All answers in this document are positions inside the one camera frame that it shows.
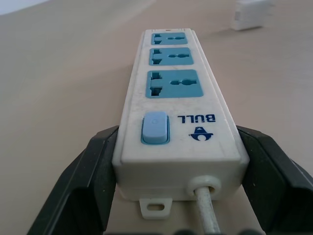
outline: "table surface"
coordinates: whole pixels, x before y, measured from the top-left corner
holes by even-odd
[[[243,32],[229,28],[232,0],[51,0],[0,16],[0,234],[25,234],[89,139],[119,124],[145,29],[195,30],[236,124],[313,175],[313,1],[274,5],[265,27]],[[260,229],[242,189],[214,209],[228,235]],[[201,232],[194,202],[149,221],[115,194],[108,231],[183,228]]]

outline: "blue outlet socket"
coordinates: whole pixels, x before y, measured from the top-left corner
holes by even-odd
[[[148,98],[180,98],[203,96],[195,70],[149,71],[146,86]]]
[[[187,47],[150,49],[149,65],[192,65],[193,63],[190,49]]]
[[[181,45],[187,44],[185,33],[154,33],[151,38],[152,45]]]

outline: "white power strip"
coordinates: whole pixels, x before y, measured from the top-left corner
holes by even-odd
[[[235,192],[248,161],[195,32],[146,30],[112,161],[123,196],[140,201],[144,218],[166,218],[172,200],[195,200],[198,188],[213,200]]]

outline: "power switch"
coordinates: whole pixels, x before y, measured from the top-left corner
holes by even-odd
[[[163,144],[168,141],[168,121],[166,112],[146,113],[143,126],[142,138],[147,144]]]

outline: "white cable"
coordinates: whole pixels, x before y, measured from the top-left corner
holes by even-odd
[[[201,187],[195,190],[197,204],[205,234],[218,234],[220,227],[216,220],[209,187]]]

